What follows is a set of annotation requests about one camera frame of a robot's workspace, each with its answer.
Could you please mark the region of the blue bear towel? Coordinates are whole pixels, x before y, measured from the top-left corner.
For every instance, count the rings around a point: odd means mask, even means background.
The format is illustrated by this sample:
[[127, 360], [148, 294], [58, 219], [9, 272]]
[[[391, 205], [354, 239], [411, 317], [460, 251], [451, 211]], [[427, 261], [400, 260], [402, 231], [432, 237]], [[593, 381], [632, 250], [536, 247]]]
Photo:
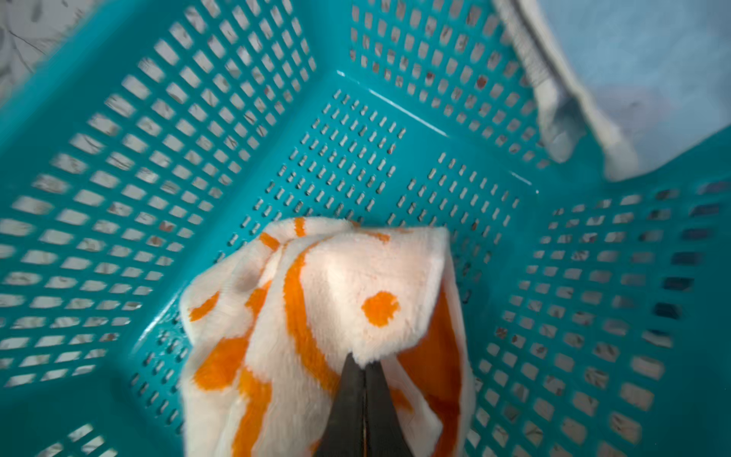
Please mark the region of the blue bear towel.
[[544, 148], [591, 134], [610, 181], [664, 166], [730, 124], [726, 1], [498, 1]]

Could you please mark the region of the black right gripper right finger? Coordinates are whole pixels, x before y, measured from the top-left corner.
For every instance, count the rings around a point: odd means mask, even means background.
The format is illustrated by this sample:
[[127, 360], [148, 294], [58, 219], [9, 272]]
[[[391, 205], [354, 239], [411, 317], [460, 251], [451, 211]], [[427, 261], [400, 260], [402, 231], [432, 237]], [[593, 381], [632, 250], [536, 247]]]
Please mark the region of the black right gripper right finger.
[[365, 455], [412, 456], [380, 362], [365, 368]]

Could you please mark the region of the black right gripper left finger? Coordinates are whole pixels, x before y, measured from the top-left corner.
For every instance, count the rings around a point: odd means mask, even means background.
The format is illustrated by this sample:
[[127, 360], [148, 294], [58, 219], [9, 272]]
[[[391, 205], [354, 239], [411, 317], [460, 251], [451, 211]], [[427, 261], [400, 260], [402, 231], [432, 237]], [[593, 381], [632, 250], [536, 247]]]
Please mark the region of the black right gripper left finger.
[[317, 457], [363, 457], [365, 455], [364, 405], [365, 371], [348, 354], [338, 390], [322, 439], [314, 452]]

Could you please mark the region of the teal plastic basket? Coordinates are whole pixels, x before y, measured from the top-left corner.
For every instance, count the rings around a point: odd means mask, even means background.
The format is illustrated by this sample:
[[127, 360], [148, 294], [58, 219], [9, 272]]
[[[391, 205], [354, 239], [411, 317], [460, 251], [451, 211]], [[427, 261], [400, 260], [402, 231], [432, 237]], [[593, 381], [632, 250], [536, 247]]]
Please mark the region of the teal plastic basket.
[[314, 215], [450, 230], [466, 455], [729, 455], [730, 133], [602, 164], [488, 1], [5, 1], [1, 452], [181, 455], [178, 297]]

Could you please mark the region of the white orange patterned towel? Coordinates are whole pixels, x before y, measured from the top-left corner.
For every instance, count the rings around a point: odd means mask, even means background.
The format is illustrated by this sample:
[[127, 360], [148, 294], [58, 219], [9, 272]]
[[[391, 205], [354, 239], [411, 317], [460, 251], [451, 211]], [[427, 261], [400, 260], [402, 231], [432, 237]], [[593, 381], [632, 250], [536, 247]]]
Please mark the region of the white orange patterned towel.
[[348, 360], [382, 365], [413, 455], [462, 454], [476, 398], [446, 228], [274, 222], [179, 307], [186, 455], [314, 455]]

